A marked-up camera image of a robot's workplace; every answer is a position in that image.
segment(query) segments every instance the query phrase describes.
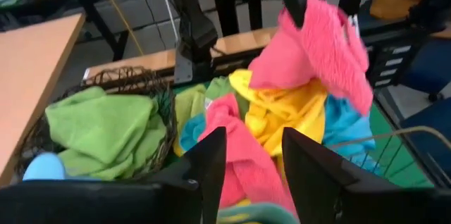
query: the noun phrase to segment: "basket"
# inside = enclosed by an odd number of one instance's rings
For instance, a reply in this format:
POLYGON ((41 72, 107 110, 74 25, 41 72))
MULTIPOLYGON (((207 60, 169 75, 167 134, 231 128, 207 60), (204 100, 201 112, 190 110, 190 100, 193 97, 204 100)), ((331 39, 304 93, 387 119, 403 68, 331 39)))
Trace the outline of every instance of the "basket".
MULTIPOLYGON (((79 85, 68 89, 55 102, 94 86, 103 88, 108 94, 139 94, 157 100, 158 114, 166 126, 166 136, 160 141, 157 151, 146 164, 136 170, 131 177, 134 181, 145 181, 149 175, 161 169, 177 135, 174 93, 169 84, 154 71, 143 67, 122 67, 104 70, 82 81, 79 85)), ((42 114, 20 145, 16 173, 22 177, 33 158, 43 151, 59 153, 63 150, 64 147, 51 140, 49 124, 45 115, 42 114)))
POLYGON ((376 141, 376 148, 373 151, 343 157, 357 164, 360 168, 377 174, 400 187, 446 187, 450 184, 451 179, 437 164, 433 155, 430 153, 419 154, 410 144, 409 138, 415 133, 431 135, 435 140, 442 142, 445 145, 445 151, 448 154, 450 153, 451 143, 437 130, 426 126, 400 129, 386 134, 335 144, 329 148, 335 150, 349 144, 362 144, 374 140, 376 141), (369 161, 376 162, 373 165, 374 168, 368 169, 366 167, 369 161))

